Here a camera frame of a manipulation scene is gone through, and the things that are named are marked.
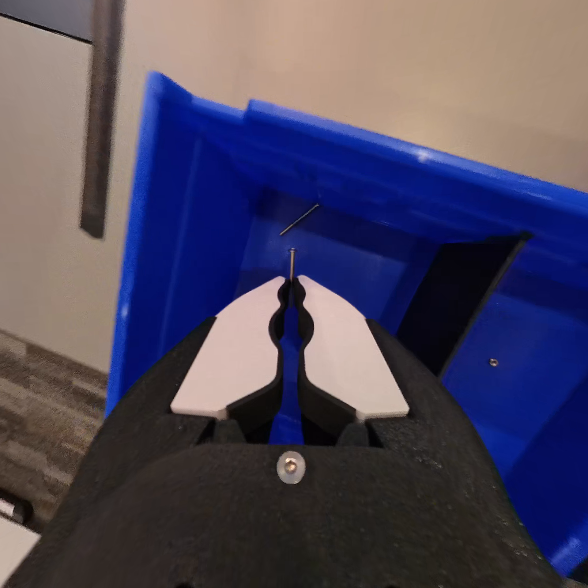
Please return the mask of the blue plastic bin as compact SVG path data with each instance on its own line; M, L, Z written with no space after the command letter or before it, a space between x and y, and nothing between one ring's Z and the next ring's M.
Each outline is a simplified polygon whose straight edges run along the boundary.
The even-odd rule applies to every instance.
M320 208L285 236L315 203ZM444 376L396 337L445 243L533 233ZM368 325L406 417L245 435L171 402L214 317L304 275ZM51 575L153 587L587 587L587 193L168 77L146 84L107 389L114 494ZM497 367L489 358L499 361Z

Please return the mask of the black bin divider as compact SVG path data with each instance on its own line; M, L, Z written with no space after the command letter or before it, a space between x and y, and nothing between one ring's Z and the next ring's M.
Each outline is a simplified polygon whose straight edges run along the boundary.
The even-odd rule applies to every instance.
M522 231L445 243L418 285L396 337L442 378L507 270L533 238Z

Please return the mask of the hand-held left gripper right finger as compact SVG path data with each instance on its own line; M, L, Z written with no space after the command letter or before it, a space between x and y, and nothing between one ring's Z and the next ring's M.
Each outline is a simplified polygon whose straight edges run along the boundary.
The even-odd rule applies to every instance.
M294 301L303 417L332 437L352 423L406 417L409 404L364 315L304 275L294 280Z

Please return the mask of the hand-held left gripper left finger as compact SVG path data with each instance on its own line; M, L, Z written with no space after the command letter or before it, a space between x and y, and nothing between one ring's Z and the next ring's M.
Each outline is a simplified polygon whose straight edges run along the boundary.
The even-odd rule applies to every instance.
M279 276L220 311L171 402L177 415L235 420L245 435L273 421L283 398L285 311Z

